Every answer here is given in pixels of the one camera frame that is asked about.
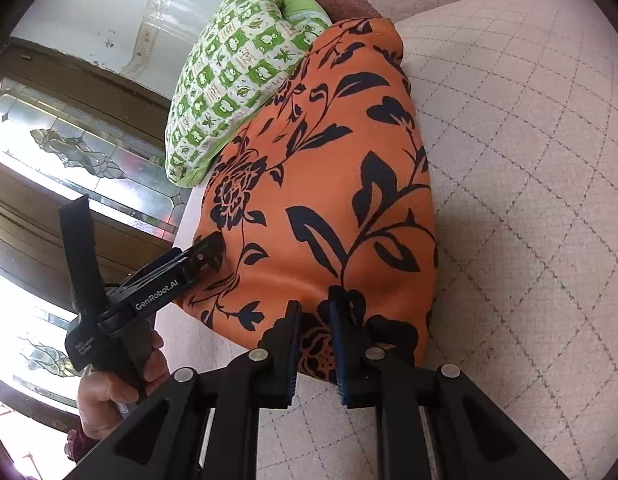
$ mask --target floral pillow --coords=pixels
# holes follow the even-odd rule
[[[182,69],[167,121],[166,170],[197,186],[236,129],[275,93],[331,22],[315,4],[283,18],[284,0],[224,0]]]

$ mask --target pillowcase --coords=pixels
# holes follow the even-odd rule
[[[330,25],[314,0],[224,0],[176,86],[165,133],[169,180],[197,186]]]

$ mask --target green fabric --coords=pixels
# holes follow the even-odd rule
[[[171,102],[169,180],[197,186],[329,26],[314,0],[224,0],[187,57]]]

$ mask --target metal screw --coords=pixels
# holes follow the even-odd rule
[[[458,368],[456,365],[452,365],[451,363],[442,365],[440,371],[445,377],[448,377],[449,379],[455,379],[460,376],[460,368]]]
[[[269,352],[263,348],[256,348],[249,352],[249,359],[252,361],[264,361],[267,357],[269,357]]]
[[[385,358],[385,351],[377,346],[371,346],[365,350],[365,356],[372,361],[380,361]]]
[[[193,370],[191,368],[180,368],[173,374],[173,378],[179,383],[186,383],[193,379]]]

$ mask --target stained glass window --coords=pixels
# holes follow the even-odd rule
[[[0,86],[0,162],[67,198],[173,241],[190,189],[164,172],[164,150],[5,79]]]

